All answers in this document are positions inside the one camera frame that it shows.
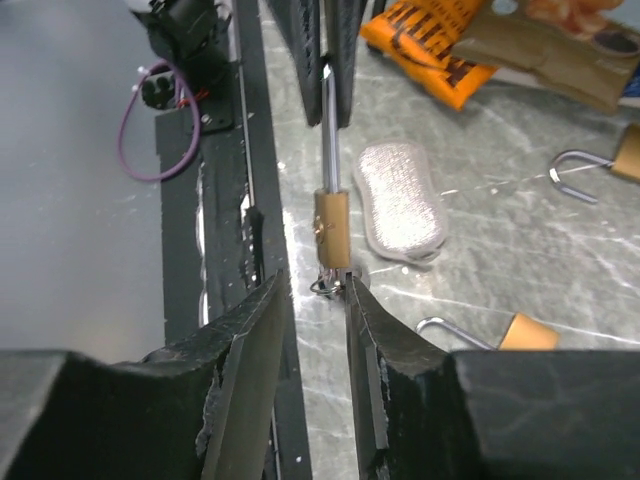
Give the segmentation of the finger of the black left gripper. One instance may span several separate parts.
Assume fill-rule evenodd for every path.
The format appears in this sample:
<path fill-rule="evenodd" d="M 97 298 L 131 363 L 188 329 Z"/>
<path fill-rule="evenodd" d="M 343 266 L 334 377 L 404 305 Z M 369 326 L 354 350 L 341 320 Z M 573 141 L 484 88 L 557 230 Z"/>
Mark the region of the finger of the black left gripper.
<path fill-rule="evenodd" d="M 356 49 L 367 3 L 367 0 L 327 1 L 327 47 L 335 76 L 340 128 L 346 128 L 351 120 Z"/>
<path fill-rule="evenodd" d="M 307 124 L 321 122 L 321 30 L 317 0 L 268 0 L 292 56 Z"/>

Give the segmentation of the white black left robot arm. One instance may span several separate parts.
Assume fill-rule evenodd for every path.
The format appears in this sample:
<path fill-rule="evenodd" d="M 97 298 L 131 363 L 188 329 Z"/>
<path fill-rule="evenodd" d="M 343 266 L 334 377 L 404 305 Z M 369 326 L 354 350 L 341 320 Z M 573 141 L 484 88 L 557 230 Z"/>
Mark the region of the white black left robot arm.
<path fill-rule="evenodd" d="M 337 122 L 351 121 L 358 34 L 364 1 L 269 1 L 267 3 L 291 54 L 307 123 L 322 118 L 321 77 L 326 64 L 334 73 Z M 218 13 L 213 1 L 144 1 L 130 11 L 147 29 L 160 58 L 194 76 L 224 62 L 213 45 Z"/>

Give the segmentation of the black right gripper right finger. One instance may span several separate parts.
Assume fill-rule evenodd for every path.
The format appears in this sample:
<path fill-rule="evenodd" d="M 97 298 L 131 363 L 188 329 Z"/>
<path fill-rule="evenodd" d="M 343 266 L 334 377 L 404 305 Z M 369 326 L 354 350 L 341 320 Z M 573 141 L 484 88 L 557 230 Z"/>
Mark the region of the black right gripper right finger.
<path fill-rule="evenodd" d="M 361 479 L 416 479 L 429 424 L 425 381 L 445 352 L 389 313 L 357 277 L 345 284 L 346 339 Z"/>

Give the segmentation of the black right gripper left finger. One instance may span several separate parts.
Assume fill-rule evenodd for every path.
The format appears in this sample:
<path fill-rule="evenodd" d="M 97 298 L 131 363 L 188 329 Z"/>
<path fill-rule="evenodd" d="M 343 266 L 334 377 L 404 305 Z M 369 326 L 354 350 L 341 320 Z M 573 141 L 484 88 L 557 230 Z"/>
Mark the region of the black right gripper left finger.
<path fill-rule="evenodd" d="M 259 479 L 270 438 L 284 339 L 286 272 L 276 271 L 237 307 L 144 361 L 181 367 L 207 382 L 196 402 L 200 479 Z"/>

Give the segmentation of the small brass padlock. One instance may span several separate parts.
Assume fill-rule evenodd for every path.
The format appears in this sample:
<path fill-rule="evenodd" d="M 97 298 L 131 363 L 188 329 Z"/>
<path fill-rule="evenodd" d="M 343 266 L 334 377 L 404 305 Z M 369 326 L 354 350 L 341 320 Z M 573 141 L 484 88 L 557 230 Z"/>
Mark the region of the small brass padlock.
<path fill-rule="evenodd" d="M 319 275 L 310 290 L 322 297 L 340 294 L 351 267 L 349 193 L 341 187 L 337 88 L 332 65 L 321 78 L 322 187 L 314 192 L 313 230 Z"/>

